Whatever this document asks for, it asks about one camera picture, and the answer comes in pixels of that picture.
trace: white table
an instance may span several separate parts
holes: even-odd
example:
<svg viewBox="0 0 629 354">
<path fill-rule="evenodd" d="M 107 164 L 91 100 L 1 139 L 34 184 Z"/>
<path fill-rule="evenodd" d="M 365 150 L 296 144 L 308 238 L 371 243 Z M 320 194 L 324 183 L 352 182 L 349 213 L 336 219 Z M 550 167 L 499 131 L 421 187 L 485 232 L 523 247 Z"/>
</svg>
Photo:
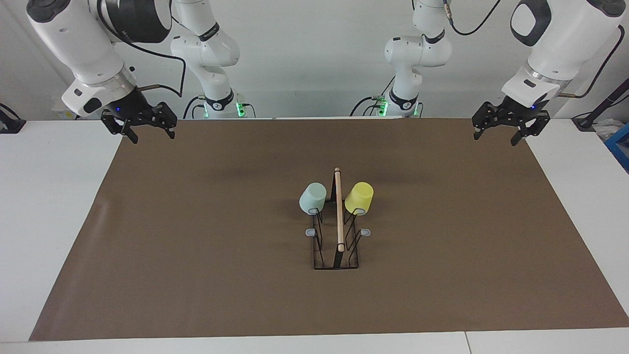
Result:
<svg viewBox="0 0 629 354">
<path fill-rule="evenodd" d="M 120 139 L 100 122 L 0 135 L 0 353 L 629 353 L 629 329 L 25 343 Z M 528 143 L 629 313 L 629 176 L 568 120 Z"/>
</svg>

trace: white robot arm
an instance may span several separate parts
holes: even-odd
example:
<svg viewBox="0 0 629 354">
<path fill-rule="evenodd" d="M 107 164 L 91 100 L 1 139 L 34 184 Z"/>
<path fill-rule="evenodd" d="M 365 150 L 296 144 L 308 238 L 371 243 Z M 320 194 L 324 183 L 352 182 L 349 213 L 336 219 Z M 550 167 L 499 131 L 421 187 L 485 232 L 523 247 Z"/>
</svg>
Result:
<svg viewBox="0 0 629 354">
<path fill-rule="evenodd" d="M 385 48 L 386 59 L 396 71 L 395 83 L 385 93 L 387 115 L 413 115 L 422 83 L 417 68 L 444 66 L 452 56 L 452 44 L 445 37 L 443 0 L 414 1 L 413 23 L 422 36 L 396 37 Z"/>
<path fill-rule="evenodd" d="M 214 18 L 208 0 L 175 0 L 181 25 L 191 33 L 177 36 L 170 44 L 173 55 L 182 57 L 187 68 L 203 87 L 209 118 L 244 116 L 238 94 L 230 86 L 221 67 L 234 66 L 240 58 L 236 41 L 229 37 Z"/>
<path fill-rule="evenodd" d="M 497 125 L 518 127 L 511 140 L 539 135 L 550 117 L 542 111 L 577 76 L 614 33 L 625 14 L 625 0 L 521 0 L 511 31 L 532 47 L 526 64 L 503 87 L 499 106 L 485 102 L 472 118 L 479 139 Z"/>
<path fill-rule="evenodd" d="M 109 131 L 133 142 L 138 140 L 134 125 L 160 127 L 174 139 L 177 117 L 163 102 L 148 104 L 104 24 L 96 21 L 100 16 L 95 17 L 104 14 L 107 26 L 129 41 L 161 42 L 170 31 L 167 0 L 29 0 L 26 12 L 37 34 L 74 74 L 62 96 L 72 111 L 86 116 L 104 108 L 101 120 Z"/>
</svg>

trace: cup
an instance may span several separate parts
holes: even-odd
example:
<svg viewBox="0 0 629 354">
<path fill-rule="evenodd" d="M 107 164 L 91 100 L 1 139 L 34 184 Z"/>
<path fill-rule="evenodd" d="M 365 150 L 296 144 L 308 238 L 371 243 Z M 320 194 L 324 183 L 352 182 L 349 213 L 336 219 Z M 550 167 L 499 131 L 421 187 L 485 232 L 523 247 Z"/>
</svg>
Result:
<svg viewBox="0 0 629 354">
<path fill-rule="evenodd" d="M 374 198 L 374 188 L 369 183 L 358 182 L 345 199 L 345 208 L 354 215 L 364 215 L 369 211 Z"/>
<path fill-rule="evenodd" d="M 325 197 L 328 195 L 328 191 L 321 183 L 310 184 L 301 198 L 299 198 L 299 206 L 304 213 L 308 215 L 316 215 L 323 210 L 325 204 Z"/>
</svg>

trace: wooden handle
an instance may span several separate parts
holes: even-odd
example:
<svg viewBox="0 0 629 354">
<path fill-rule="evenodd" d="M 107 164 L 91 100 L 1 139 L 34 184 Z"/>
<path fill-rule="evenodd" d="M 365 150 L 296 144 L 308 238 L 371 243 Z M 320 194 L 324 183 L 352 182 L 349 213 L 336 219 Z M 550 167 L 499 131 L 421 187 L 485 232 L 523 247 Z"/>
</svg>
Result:
<svg viewBox="0 0 629 354">
<path fill-rule="evenodd" d="M 345 230 L 343 229 L 343 192 L 341 192 L 341 169 L 334 170 L 334 179 L 337 182 L 337 234 L 338 251 L 345 252 Z"/>
</svg>

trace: brown tablecloth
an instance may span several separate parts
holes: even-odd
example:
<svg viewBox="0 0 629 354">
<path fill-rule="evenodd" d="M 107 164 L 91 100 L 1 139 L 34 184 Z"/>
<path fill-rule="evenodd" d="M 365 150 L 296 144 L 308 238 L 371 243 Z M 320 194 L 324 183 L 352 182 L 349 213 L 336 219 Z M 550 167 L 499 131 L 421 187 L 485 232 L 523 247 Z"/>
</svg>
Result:
<svg viewBox="0 0 629 354">
<path fill-rule="evenodd" d="M 468 120 L 181 122 L 173 141 L 137 130 L 31 340 L 629 326 L 513 130 L 479 142 Z M 304 235 L 299 196 L 329 190 L 334 167 L 345 194 L 375 189 L 358 270 L 313 270 Z"/>
</svg>

